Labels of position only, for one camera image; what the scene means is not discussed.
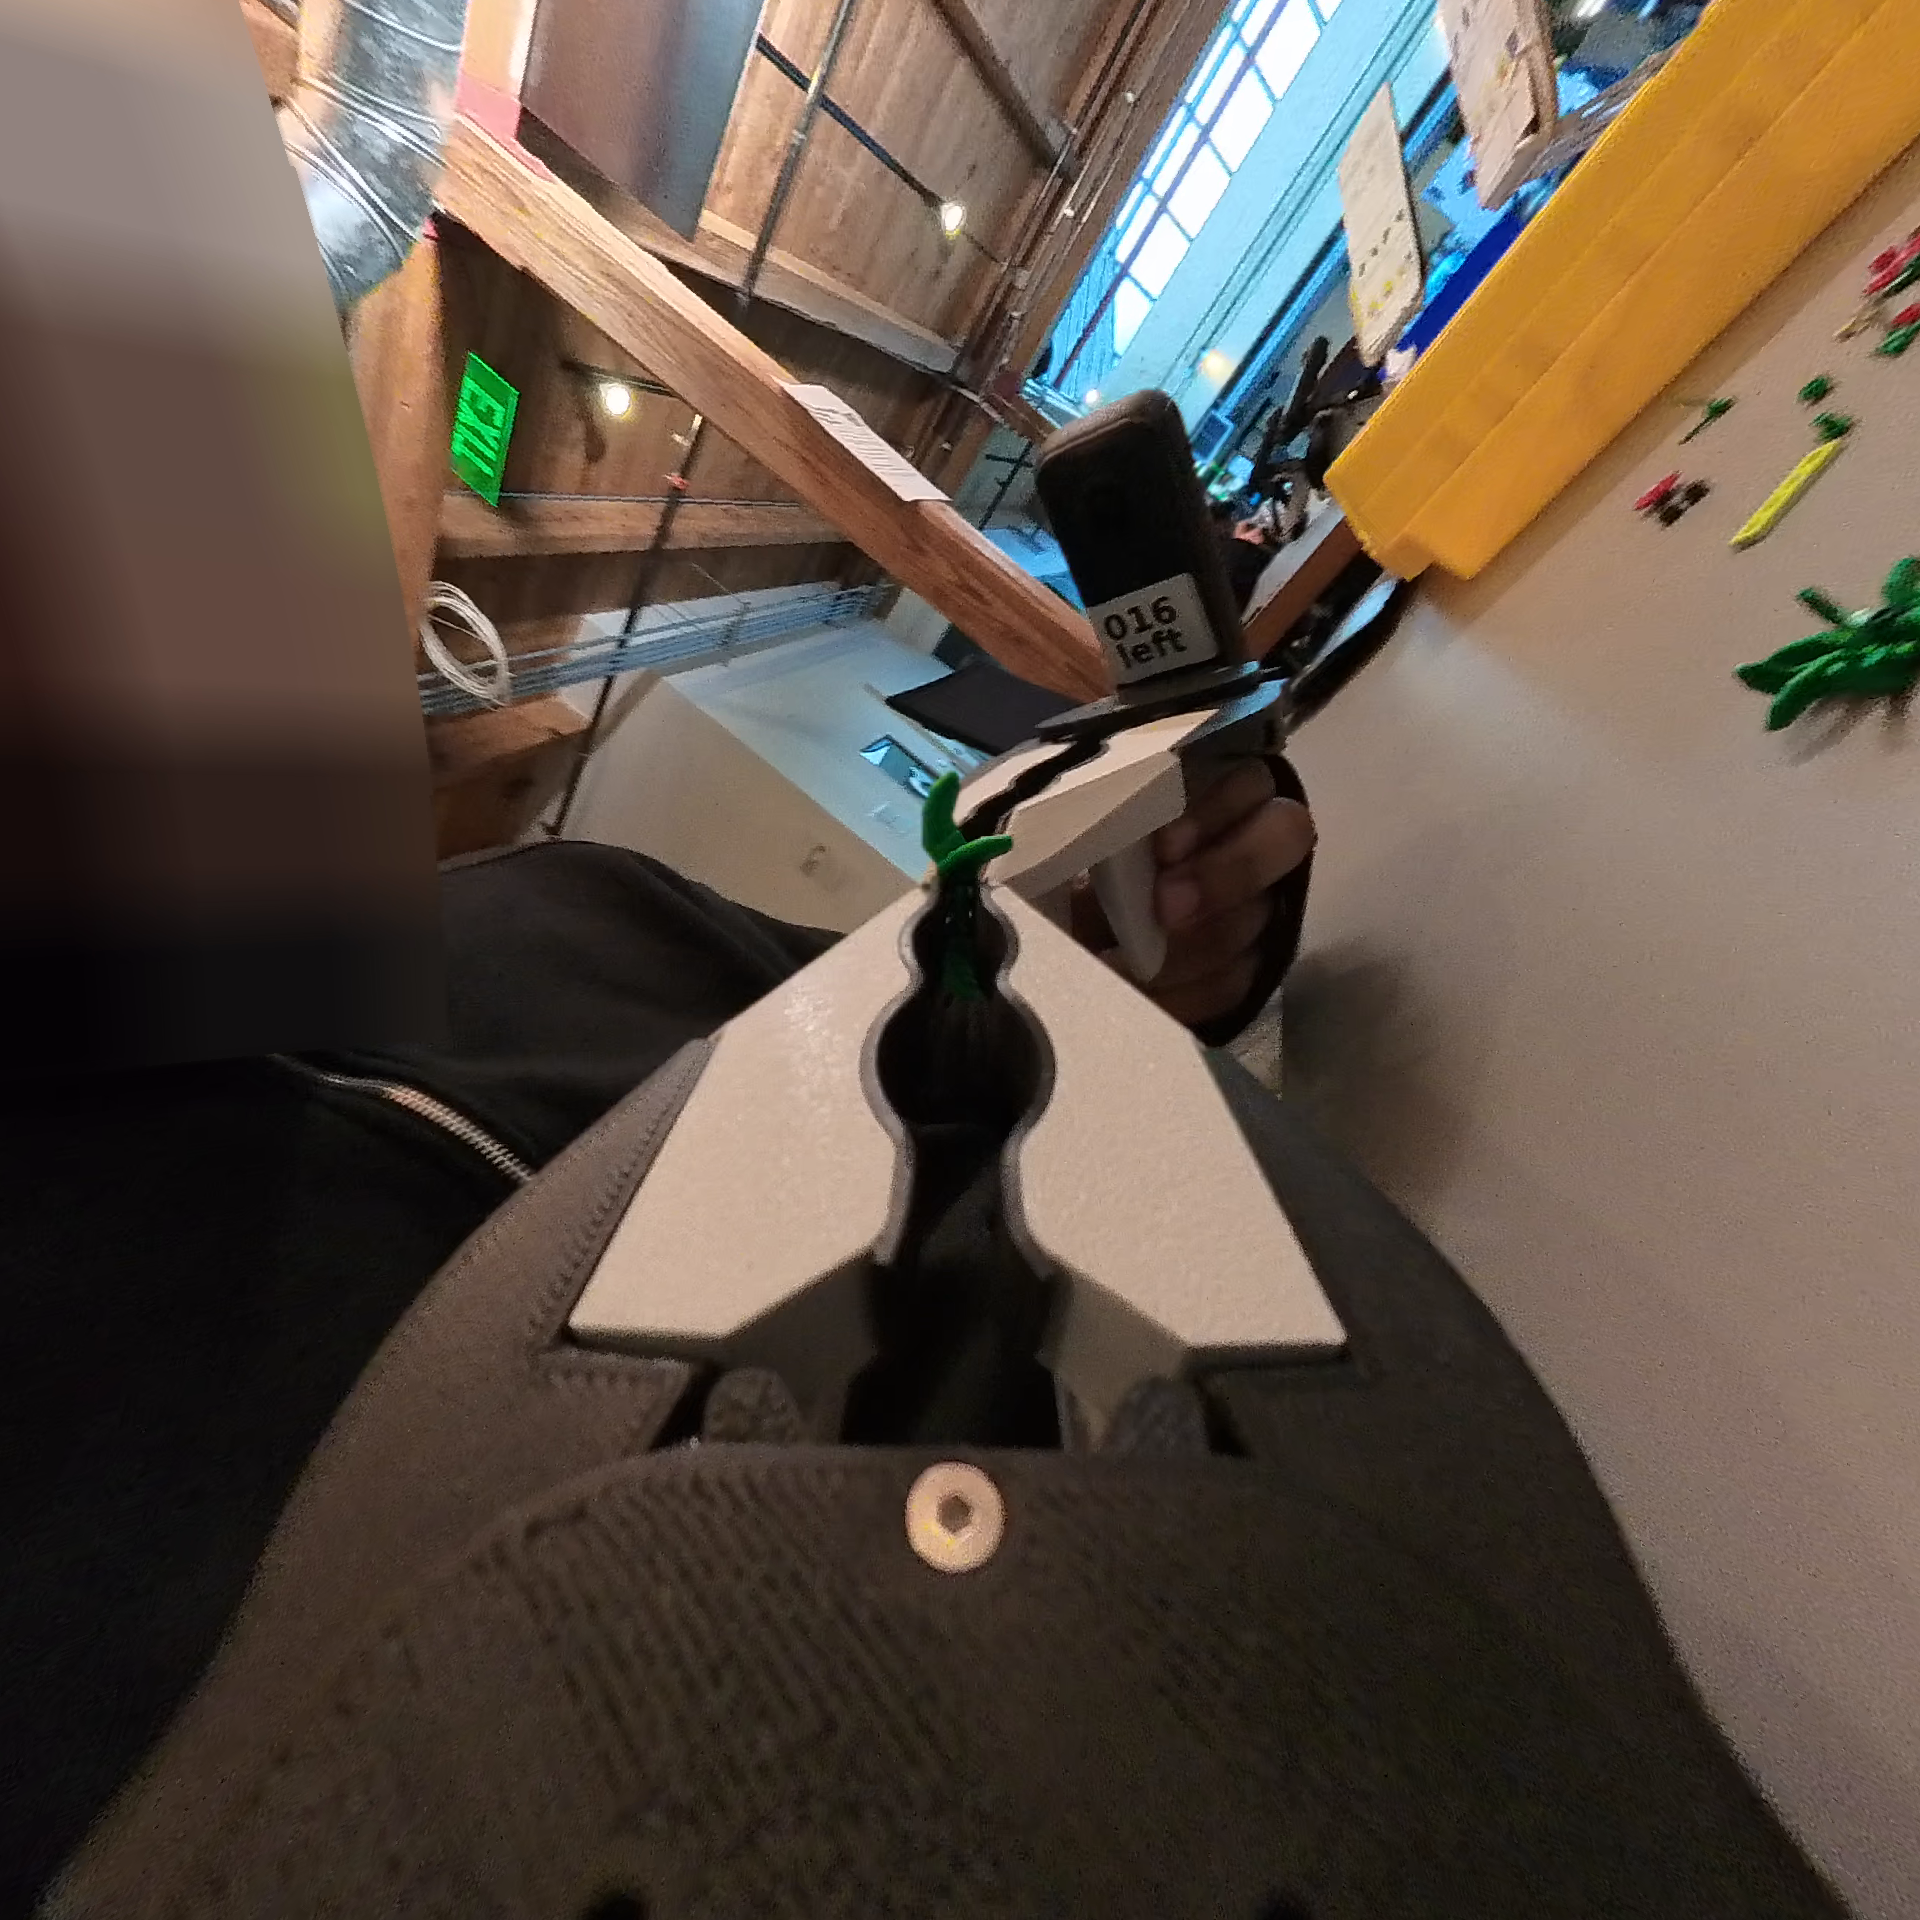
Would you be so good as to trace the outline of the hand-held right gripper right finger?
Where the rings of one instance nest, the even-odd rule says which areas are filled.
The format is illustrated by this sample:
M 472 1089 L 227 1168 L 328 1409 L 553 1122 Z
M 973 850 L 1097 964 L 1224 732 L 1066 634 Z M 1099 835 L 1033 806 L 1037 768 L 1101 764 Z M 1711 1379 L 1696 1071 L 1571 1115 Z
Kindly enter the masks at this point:
M 1147 1379 L 1333 1360 L 1346 1328 L 1205 1050 L 1012 889 L 1000 989 L 1039 1046 L 1007 1222 L 1054 1286 L 1039 1356 L 1082 1427 Z

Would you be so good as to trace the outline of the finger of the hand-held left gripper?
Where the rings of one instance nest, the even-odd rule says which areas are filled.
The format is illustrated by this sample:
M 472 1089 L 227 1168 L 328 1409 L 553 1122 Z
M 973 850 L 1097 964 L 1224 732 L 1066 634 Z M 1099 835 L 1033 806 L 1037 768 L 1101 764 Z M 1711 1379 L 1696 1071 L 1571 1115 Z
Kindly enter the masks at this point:
M 1171 823 L 1186 808 L 1182 746 L 1197 725 L 1197 713 L 1176 713 L 1115 732 L 1019 799 L 1007 817 L 1007 887 L 1044 900 Z
M 1087 757 L 1085 746 L 1018 746 L 985 762 L 955 791 L 955 828 L 1001 829 L 1018 806 L 1056 788 Z

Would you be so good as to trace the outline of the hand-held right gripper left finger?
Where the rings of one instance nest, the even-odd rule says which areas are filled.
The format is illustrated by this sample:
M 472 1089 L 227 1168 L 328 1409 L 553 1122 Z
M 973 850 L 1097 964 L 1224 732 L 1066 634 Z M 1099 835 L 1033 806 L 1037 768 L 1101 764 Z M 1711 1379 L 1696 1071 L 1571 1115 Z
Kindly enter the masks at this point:
M 722 1342 L 904 1224 L 908 1134 L 877 1077 L 917 992 L 909 889 L 727 1019 L 612 1231 L 567 1328 L 582 1342 Z

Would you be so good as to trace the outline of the person's left hand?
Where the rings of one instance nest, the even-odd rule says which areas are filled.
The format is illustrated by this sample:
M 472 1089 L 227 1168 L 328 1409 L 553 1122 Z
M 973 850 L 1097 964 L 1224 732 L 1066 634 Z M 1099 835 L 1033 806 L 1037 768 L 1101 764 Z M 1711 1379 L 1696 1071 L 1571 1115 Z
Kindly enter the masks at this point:
M 1154 838 L 1164 964 L 1146 996 L 1200 1044 L 1233 1042 L 1299 947 L 1318 826 L 1284 756 L 1233 757 Z

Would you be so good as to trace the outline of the white paper notice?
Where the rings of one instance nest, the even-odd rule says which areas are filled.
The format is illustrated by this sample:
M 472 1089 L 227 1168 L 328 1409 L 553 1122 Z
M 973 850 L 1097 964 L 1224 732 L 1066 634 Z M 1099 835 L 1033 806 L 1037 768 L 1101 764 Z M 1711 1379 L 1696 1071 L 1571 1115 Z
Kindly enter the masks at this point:
M 902 503 L 944 503 L 947 493 L 938 487 L 906 453 L 893 447 L 867 420 L 840 394 L 822 384 L 783 381 L 791 395 L 828 438 L 876 477 Z

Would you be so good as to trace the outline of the cream printed card sheet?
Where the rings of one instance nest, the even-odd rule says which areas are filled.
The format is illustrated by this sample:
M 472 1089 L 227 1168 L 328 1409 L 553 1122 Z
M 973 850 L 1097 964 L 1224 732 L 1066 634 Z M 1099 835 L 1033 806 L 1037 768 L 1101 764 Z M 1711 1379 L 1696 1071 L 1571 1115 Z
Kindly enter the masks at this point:
M 1561 116 L 1547 6 L 1437 1 L 1435 21 L 1475 197 L 1493 212 L 1527 179 Z
M 1335 164 L 1348 305 L 1364 365 L 1377 369 L 1426 304 L 1428 264 L 1393 92 L 1382 82 Z

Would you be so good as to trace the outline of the wooden pillar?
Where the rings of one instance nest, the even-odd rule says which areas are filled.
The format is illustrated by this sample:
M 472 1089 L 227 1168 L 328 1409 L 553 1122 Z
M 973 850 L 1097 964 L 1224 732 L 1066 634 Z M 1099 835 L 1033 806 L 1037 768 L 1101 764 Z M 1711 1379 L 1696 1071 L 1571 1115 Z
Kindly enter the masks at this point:
M 828 519 L 867 561 L 1019 677 L 1109 691 L 1087 619 L 945 499 L 908 499 L 797 395 L 779 364 L 521 148 L 460 114 L 437 209 L 606 335 Z

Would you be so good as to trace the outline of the yellow storage bin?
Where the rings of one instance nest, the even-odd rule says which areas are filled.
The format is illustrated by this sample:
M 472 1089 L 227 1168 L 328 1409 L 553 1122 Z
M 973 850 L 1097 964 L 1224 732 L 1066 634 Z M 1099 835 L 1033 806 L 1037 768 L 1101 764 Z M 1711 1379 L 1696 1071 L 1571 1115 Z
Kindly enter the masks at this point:
M 1328 470 L 1386 572 L 1473 577 L 1918 132 L 1914 1 L 1716 1 Z

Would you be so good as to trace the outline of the person's black jacket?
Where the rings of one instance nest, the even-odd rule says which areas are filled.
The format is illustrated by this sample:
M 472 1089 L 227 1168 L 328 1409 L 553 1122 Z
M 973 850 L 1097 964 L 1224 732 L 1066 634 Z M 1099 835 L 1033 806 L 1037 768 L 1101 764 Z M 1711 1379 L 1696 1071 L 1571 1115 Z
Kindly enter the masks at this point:
M 439 907 L 437 1040 L 4 1089 L 4 1915 L 199 1679 L 419 1290 L 837 939 L 577 838 L 445 861 Z

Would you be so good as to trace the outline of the green exit sign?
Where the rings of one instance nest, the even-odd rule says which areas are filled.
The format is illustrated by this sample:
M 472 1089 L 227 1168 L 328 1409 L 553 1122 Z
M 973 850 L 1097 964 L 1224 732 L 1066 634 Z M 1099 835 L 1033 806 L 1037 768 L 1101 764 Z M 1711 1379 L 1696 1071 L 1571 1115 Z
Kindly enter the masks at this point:
M 519 392 L 482 353 L 468 349 L 452 399 L 445 462 L 450 476 L 486 508 L 506 487 Z

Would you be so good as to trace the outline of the lime green flat brick plate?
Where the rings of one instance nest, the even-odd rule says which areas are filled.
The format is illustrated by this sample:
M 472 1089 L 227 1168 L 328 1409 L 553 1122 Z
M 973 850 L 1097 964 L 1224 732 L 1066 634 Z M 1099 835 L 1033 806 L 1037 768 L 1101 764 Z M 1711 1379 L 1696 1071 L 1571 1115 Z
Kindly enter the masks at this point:
M 1731 552 L 1748 552 L 1765 542 L 1791 509 L 1811 491 L 1817 480 L 1835 465 L 1847 449 L 1847 438 L 1824 440 L 1811 444 L 1791 468 L 1774 484 L 1764 499 L 1740 521 L 1728 540 Z

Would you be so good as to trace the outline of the green spiky brick plant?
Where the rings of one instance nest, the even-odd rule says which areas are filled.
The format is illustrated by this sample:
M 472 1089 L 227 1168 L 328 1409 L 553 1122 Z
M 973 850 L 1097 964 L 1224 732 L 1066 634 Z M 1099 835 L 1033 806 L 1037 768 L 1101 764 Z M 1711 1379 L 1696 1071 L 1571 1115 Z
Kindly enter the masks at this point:
M 1794 601 L 1815 631 L 1789 639 L 1760 659 L 1740 662 L 1733 679 L 1764 694 L 1765 732 L 1784 732 L 1811 708 L 1847 701 L 1890 701 L 1918 679 L 1918 557 L 1899 557 L 1884 576 L 1872 606 L 1846 608 L 1824 587 L 1800 587 Z

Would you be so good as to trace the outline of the small red brick cluster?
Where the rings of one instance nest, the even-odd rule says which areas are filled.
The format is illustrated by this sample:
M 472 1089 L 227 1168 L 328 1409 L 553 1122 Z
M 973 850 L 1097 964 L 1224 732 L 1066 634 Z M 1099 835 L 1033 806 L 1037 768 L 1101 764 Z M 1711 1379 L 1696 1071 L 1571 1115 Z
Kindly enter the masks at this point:
M 1872 333 L 1872 352 L 1884 359 L 1904 355 L 1918 337 L 1918 230 L 1877 251 L 1847 335 Z

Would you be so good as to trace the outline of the silver ventilation ducts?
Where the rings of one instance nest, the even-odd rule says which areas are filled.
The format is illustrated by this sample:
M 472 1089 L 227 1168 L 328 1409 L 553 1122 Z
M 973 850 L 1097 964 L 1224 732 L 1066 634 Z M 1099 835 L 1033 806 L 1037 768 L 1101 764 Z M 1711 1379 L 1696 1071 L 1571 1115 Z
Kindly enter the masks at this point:
M 436 203 L 468 1 L 299 1 L 277 130 L 341 321 L 393 278 Z

